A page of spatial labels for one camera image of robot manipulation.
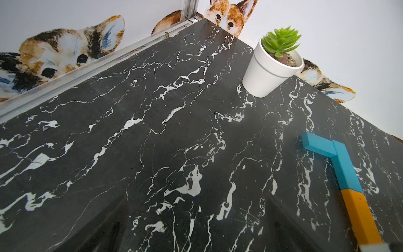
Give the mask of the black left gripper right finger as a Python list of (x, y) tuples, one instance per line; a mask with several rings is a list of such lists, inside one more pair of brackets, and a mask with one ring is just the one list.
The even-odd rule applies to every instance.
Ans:
[(327, 243), (274, 197), (266, 202), (266, 244), (271, 252), (325, 252)]

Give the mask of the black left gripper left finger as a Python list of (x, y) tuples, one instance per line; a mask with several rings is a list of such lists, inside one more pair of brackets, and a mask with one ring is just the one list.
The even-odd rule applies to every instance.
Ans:
[(128, 201), (125, 196), (120, 196), (55, 251), (117, 252), (122, 244), (128, 218)]

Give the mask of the orange block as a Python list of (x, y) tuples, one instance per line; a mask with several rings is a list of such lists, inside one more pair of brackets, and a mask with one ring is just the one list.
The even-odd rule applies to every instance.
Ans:
[(359, 245), (383, 242), (365, 195), (351, 189), (341, 190), (348, 217)]

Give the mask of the teal block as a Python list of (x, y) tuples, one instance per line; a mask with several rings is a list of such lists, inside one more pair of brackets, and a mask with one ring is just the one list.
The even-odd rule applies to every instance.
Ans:
[(350, 189), (363, 193), (359, 178), (355, 172), (345, 144), (333, 140), (336, 156), (331, 158), (335, 175), (341, 190)]
[(335, 146), (331, 140), (317, 136), (310, 132), (301, 135), (303, 147), (306, 150), (332, 158), (337, 156)]

